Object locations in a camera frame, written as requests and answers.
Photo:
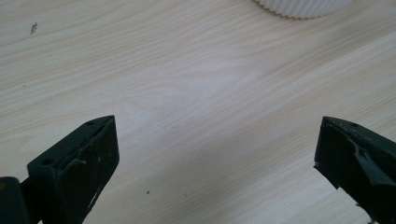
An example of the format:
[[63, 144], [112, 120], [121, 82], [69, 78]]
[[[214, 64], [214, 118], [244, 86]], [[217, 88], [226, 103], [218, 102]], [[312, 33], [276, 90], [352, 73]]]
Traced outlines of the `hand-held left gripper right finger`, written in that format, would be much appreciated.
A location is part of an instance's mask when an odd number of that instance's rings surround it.
[[372, 223], [396, 224], [396, 143], [351, 121], [322, 119], [314, 167]]

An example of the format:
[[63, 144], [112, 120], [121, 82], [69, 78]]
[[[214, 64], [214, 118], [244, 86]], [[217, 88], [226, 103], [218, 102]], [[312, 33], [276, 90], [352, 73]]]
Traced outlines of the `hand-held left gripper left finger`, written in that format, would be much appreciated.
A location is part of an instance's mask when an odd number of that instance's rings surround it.
[[119, 161], [115, 117], [83, 123], [27, 165], [35, 220], [82, 224]]

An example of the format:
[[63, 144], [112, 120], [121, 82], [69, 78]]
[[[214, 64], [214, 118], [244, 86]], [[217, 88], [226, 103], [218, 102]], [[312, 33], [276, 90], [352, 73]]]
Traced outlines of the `white ribbed plastic basket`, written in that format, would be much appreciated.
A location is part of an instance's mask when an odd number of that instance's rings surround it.
[[276, 15], [294, 19], [314, 19], [327, 16], [347, 6], [353, 0], [254, 0]]

